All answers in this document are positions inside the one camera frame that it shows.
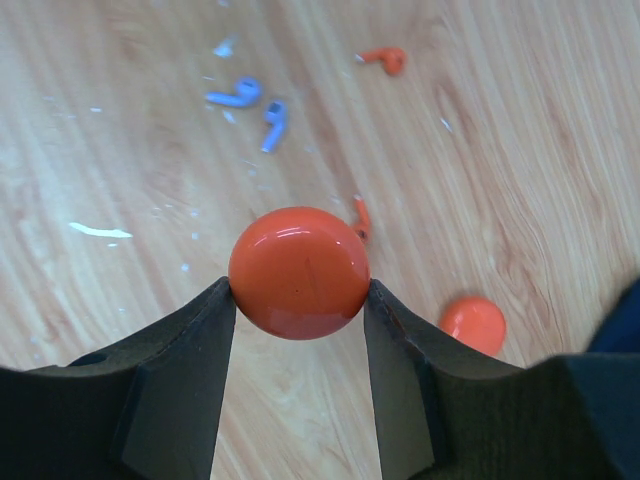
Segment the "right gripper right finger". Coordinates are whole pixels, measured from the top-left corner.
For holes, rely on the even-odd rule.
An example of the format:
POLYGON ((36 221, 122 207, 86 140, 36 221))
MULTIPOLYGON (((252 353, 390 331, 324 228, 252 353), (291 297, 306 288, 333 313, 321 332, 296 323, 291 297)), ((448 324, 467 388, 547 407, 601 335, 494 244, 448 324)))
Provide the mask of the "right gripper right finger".
POLYGON ((386 479, 635 479, 639 353, 528 368, 484 355, 373 281, 364 306, 386 479))

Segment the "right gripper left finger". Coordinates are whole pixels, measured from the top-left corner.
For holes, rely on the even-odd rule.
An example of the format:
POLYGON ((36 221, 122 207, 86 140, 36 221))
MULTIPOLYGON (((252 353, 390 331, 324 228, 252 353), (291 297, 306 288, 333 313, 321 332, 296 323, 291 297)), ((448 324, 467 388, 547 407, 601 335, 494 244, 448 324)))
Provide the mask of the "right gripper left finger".
POLYGON ((5 479, 207 479, 236 306, 221 278, 66 366, 1 372, 5 479))

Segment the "orange earbud charging case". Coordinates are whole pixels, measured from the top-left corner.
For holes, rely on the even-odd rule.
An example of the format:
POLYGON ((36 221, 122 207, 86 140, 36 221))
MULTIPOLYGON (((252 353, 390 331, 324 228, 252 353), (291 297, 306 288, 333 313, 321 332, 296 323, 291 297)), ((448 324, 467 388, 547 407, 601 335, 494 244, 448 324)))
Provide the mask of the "orange earbud charging case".
POLYGON ((230 255, 235 303, 257 328, 314 340, 345 327, 364 305, 371 271, 365 246, 340 218, 287 207, 252 223, 230 255))

